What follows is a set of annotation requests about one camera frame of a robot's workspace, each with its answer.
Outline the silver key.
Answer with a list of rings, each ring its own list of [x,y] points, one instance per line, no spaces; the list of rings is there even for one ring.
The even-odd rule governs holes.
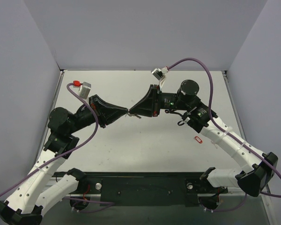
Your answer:
[[[129,117],[136,117],[136,118],[138,118],[138,119],[141,119],[141,116],[139,116],[139,115],[137,115],[137,114],[127,113],[126,115],[129,116]]]

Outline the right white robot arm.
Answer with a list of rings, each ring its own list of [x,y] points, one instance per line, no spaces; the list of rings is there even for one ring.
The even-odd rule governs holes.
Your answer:
[[[150,85],[146,95],[135,104],[130,114],[156,117],[161,110],[176,114],[184,111],[179,125],[188,125],[197,133],[209,138],[212,144],[222,148],[240,166],[238,169],[209,168],[200,179],[200,187],[206,192],[219,187],[238,187],[246,194],[257,197],[273,177],[269,167],[276,167],[278,158],[270,152],[254,150],[246,141],[226,126],[214,111],[209,111],[197,94],[199,85],[184,80],[177,93],[163,93],[158,85]]]

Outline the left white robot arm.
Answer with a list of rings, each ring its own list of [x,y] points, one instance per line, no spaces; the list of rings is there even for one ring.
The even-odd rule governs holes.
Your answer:
[[[89,103],[76,113],[62,107],[53,109],[48,123],[51,134],[30,171],[32,175],[5,201],[0,201],[0,218],[9,225],[38,225],[47,211],[67,194],[85,191],[87,176],[75,168],[50,188],[45,186],[76,147],[79,138],[73,133],[91,124],[105,128],[127,113],[128,109],[107,103],[98,95],[91,96]]]

